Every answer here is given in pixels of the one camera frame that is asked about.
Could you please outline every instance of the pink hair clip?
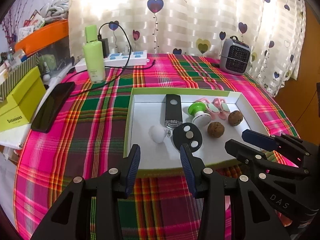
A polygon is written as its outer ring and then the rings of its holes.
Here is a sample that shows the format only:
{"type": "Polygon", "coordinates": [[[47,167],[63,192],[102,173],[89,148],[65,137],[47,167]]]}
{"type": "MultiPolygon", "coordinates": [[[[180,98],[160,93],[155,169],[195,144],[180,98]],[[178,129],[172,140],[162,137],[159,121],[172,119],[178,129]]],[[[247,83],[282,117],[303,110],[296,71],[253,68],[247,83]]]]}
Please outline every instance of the pink hair clip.
{"type": "Polygon", "coordinates": [[[219,117],[222,120],[227,119],[227,114],[230,114],[229,107],[223,98],[215,98],[213,104],[219,109],[219,117]]]}
{"type": "Polygon", "coordinates": [[[210,103],[206,98],[201,98],[197,100],[197,102],[202,102],[205,104],[207,109],[206,112],[211,116],[211,120],[214,120],[215,116],[220,113],[220,110],[213,103],[210,103]]]}

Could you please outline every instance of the lotion bottle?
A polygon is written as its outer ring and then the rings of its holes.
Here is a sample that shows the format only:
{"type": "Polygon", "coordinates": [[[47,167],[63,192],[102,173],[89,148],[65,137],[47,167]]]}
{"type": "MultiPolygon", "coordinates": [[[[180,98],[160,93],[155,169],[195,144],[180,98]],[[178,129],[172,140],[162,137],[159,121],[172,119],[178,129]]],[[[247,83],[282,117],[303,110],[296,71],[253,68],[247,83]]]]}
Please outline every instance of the lotion bottle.
{"type": "Polygon", "coordinates": [[[91,83],[102,83],[106,79],[106,71],[103,62],[102,42],[97,40],[96,25],[85,27],[85,38],[87,43],[84,45],[83,51],[91,83]]]}

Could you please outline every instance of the brown ball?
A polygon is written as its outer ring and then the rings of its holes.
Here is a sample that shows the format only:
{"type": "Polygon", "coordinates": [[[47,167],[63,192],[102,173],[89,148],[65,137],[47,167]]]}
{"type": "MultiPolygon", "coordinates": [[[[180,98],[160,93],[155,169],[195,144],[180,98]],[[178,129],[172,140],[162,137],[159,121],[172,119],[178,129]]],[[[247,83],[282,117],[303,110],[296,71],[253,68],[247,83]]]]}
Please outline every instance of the brown ball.
{"type": "Polygon", "coordinates": [[[219,122],[212,122],[207,128],[208,134],[213,138],[219,138],[224,133],[224,126],[219,122]]]}
{"type": "Polygon", "coordinates": [[[228,122],[231,126],[237,126],[240,124],[243,120],[243,114],[236,110],[229,114],[228,116],[228,122]]]}

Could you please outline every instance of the orange lid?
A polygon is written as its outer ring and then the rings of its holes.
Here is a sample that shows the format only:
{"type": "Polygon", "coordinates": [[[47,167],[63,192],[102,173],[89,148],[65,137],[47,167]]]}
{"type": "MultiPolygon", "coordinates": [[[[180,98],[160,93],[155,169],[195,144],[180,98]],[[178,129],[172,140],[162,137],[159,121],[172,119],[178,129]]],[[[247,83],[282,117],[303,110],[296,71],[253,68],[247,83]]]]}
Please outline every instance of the orange lid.
{"type": "Polygon", "coordinates": [[[48,24],[18,42],[15,51],[23,49],[27,56],[69,35],[68,20],[48,24]]]}

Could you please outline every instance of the green handle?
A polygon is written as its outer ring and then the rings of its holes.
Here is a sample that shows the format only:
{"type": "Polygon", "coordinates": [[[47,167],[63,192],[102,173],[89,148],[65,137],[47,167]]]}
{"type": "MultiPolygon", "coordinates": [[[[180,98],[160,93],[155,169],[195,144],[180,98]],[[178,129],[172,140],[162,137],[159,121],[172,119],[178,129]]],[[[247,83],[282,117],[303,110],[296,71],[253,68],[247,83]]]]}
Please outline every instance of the green handle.
{"type": "Polygon", "coordinates": [[[190,115],[195,115],[196,112],[202,111],[204,112],[206,110],[206,106],[203,102],[195,102],[188,108],[188,113],[190,115]]]}

